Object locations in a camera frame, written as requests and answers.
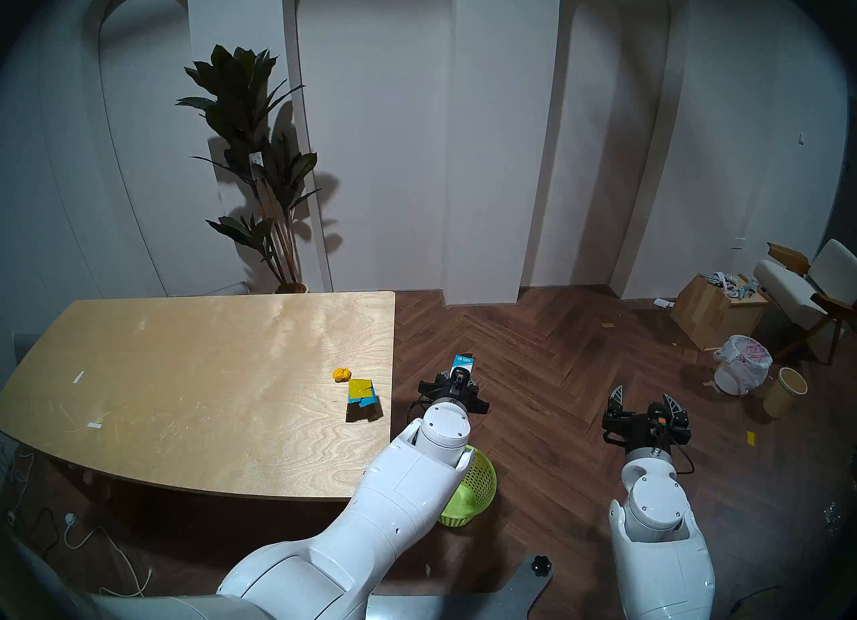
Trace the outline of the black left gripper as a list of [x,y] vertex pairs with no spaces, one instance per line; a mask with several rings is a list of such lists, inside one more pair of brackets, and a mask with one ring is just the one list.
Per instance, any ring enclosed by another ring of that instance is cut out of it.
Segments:
[[433,383],[420,381],[418,391],[421,400],[430,405],[451,402],[466,413],[484,415],[489,411],[489,402],[479,398],[479,386],[469,370],[448,370],[436,375]]

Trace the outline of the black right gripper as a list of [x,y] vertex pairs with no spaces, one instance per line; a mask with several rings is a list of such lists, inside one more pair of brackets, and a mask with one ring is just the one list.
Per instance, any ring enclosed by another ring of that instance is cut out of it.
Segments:
[[602,427],[604,441],[626,451],[669,451],[672,444],[688,444],[692,436],[687,411],[670,395],[663,394],[663,402],[650,403],[644,413],[625,411],[623,385],[610,393]]

